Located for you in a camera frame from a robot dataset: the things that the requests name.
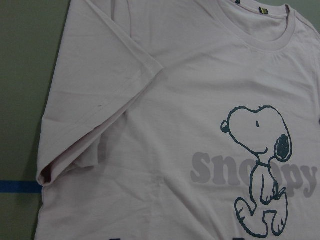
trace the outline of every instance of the cartoon dog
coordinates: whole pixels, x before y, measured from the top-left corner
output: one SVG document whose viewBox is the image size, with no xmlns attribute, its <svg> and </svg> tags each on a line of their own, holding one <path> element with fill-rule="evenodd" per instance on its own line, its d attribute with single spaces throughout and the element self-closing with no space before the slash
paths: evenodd
<svg viewBox="0 0 320 240">
<path fill-rule="evenodd" d="M 234 203 L 236 217 L 245 231 L 256 238 L 268 236 L 266 215 L 273 215 L 271 230 L 280 236 L 288 218 L 286 188 L 272 175 L 270 162 L 282 163 L 292 155 L 292 140 L 285 120 L 272 106 L 251 110 L 245 106 L 234 108 L 220 127 L 224 133 L 256 157 L 250 174 L 250 201 L 238 197 Z"/>
</svg>

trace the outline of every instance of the green floor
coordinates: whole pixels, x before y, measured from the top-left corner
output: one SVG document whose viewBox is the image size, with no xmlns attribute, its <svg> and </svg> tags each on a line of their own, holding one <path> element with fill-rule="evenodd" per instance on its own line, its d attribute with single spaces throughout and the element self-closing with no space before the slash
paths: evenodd
<svg viewBox="0 0 320 240">
<path fill-rule="evenodd" d="M 288 3 L 320 32 L 319 0 Z M 69 0 L 0 0 L 0 181 L 35 181 L 41 117 Z M 40 193 L 0 193 L 0 240 L 34 239 Z"/>
</svg>

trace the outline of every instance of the crew neck collar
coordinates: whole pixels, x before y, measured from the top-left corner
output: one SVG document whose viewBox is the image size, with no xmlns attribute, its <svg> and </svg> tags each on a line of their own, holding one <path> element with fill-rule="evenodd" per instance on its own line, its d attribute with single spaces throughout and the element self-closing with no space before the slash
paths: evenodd
<svg viewBox="0 0 320 240">
<path fill-rule="evenodd" d="M 278 18 L 285 20 L 287 18 L 287 26 L 284 33 L 272 41 L 262 41 L 252 35 L 246 33 L 241 28 L 236 26 L 229 17 L 225 14 L 224 10 L 221 8 L 221 2 L 231 1 L 234 3 L 235 8 L 244 8 L 252 14 L 262 14 L 259 8 L 268 9 L 268 14 L 266 17 L 269 18 Z M 259 3 L 254 0 L 208 0 L 208 3 L 211 8 L 211 12 L 218 20 L 231 32 L 236 34 L 240 39 L 242 39 L 246 44 L 252 46 L 256 49 L 262 51 L 279 51 L 284 48 L 290 41 L 292 35 L 294 34 L 296 23 L 295 23 L 295 10 L 291 8 L 288 4 L 281 6 L 270 6 L 266 4 Z"/>
</svg>

